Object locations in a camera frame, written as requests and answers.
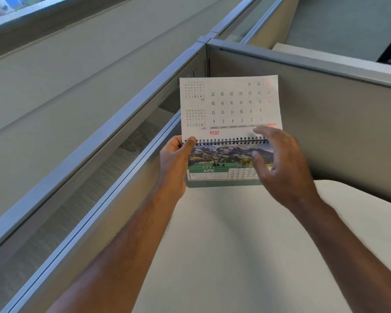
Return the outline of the beige cubicle partition panel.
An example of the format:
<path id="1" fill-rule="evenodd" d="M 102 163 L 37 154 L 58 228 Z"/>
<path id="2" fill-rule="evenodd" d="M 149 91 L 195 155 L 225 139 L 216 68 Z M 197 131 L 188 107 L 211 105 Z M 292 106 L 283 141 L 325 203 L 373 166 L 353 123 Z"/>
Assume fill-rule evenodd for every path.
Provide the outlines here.
<path id="1" fill-rule="evenodd" d="M 283 130 L 315 176 L 391 202 L 391 66 L 352 63 L 212 39 L 211 77 L 278 76 Z"/>
<path id="2" fill-rule="evenodd" d="M 299 1 L 242 0 L 208 37 L 271 50 L 286 42 Z"/>

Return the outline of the spiral-bound desk calendar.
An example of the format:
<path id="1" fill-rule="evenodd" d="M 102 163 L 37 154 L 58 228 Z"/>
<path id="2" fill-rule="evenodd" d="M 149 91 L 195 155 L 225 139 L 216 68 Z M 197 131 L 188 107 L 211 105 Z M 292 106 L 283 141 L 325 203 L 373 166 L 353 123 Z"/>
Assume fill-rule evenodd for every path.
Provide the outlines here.
<path id="1" fill-rule="evenodd" d="M 256 126 L 282 129 L 278 76 L 180 78 L 181 135 L 195 137 L 189 188 L 259 185 L 252 152 L 273 165 L 273 149 Z"/>

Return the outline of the person's right hand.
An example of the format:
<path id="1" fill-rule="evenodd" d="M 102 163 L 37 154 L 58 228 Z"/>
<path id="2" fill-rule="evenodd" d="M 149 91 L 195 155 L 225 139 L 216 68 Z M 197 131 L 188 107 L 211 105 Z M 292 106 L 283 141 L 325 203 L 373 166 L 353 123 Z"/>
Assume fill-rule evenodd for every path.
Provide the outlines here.
<path id="1" fill-rule="evenodd" d="M 281 205 L 294 211 L 311 209 L 323 200 L 318 194 L 308 162 L 297 140 L 274 127 L 257 126 L 253 132 L 268 139 L 273 149 L 274 178 L 269 194 Z"/>

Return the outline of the window with blue view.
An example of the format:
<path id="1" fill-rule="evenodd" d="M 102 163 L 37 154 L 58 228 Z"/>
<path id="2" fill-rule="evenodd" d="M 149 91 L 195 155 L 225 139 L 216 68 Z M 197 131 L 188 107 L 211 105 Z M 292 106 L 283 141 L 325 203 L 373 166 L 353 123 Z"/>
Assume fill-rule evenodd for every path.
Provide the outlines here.
<path id="1" fill-rule="evenodd" d="M 0 0 L 0 26 L 67 0 Z"/>

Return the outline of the person's right forearm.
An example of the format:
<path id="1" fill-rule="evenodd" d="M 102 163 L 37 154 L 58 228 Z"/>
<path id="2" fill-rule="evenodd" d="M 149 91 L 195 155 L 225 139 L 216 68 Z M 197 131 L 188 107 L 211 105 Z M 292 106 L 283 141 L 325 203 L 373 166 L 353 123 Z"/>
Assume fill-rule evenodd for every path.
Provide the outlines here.
<path id="1" fill-rule="evenodd" d="M 353 313 L 391 313 L 391 270 L 323 200 L 290 209 L 318 248 Z"/>

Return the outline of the person's left forearm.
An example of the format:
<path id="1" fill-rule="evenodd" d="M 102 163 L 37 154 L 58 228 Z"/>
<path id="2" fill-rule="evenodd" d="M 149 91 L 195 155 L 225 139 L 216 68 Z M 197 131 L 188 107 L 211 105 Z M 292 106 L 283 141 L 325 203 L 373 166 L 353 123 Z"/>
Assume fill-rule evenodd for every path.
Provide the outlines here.
<path id="1" fill-rule="evenodd" d="M 131 313 L 185 186 L 158 186 L 46 313 Z"/>

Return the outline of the person's left hand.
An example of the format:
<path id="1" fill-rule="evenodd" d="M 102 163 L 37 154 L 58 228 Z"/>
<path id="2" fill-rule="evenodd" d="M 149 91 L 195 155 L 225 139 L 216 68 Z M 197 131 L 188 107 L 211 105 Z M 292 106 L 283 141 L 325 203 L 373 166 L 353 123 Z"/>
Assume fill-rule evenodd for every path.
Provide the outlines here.
<path id="1" fill-rule="evenodd" d="M 177 151 L 185 142 L 182 141 L 182 136 L 173 136 L 160 152 L 161 171 L 157 188 L 163 196 L 174 202 L 177 202 L 186 190 L 184 178 L 188 161 L 177 158 Z"/>

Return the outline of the grey glazed cubicle partition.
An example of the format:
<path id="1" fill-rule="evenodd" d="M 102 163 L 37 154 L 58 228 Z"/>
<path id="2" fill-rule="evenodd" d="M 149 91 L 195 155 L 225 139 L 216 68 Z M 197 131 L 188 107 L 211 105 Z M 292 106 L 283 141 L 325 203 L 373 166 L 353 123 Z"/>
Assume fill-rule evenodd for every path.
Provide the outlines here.
<path id="1" fill-rule="evenodd" d="M 207 75 L 209 40 L 225 34 L 262 0 L 243 0 L 131 98 L 0 217 L 0 313 L 43 312 L 27 301 L 57 274 L 71 245 L 108 198 L 180 134 L 180 78 Z"/>

